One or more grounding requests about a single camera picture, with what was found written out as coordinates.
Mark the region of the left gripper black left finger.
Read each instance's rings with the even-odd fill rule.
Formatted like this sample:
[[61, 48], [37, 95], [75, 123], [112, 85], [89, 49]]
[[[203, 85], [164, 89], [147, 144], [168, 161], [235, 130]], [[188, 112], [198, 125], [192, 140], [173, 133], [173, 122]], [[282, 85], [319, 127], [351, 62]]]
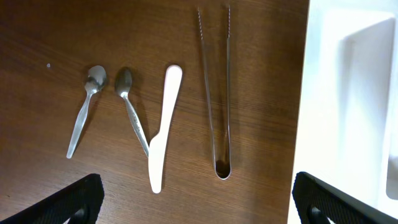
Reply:
[[89, 174], [1, 223], [95, 224], [104, 199], [99, 174]]

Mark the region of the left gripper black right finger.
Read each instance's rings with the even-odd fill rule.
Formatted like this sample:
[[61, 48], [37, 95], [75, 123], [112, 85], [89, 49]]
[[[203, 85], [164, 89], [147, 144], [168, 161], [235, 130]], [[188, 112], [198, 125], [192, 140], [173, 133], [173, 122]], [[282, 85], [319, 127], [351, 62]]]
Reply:
[[393, 218], [334, 186], [299, 172], [292, 190], [301, 223], [397, 224]]

